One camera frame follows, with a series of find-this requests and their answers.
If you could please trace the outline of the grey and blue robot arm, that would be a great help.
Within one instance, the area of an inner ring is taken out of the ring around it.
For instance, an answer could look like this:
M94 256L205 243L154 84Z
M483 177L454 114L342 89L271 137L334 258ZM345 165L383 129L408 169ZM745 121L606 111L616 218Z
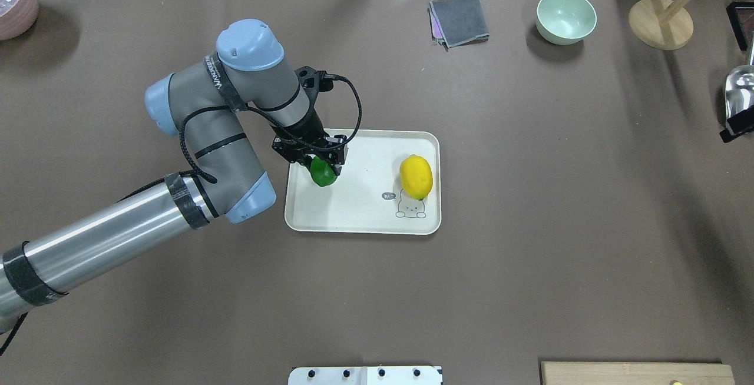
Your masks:
M276 194L237 115L250 111L275 133L273 149L305 168L320 160L339 175L350 137L329 135L315 101L346 79L293 69L264 22L236 21L214 53L145 91L149 116L178 137L189 170L166 175L67 227L2 256L2 332L22 318L181 233L225 217L232 223L272 207Z

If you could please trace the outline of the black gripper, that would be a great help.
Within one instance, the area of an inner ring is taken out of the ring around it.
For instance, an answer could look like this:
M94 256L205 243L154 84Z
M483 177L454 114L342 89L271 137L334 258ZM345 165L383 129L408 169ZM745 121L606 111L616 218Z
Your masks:
M272 148L286 161L309 170L312 167L312 157L319 157L329 164L335 176L341 175L349 141L346 135L331 136L323 130L313 130L310 134L296 137L286 128L273 130L276 136Z

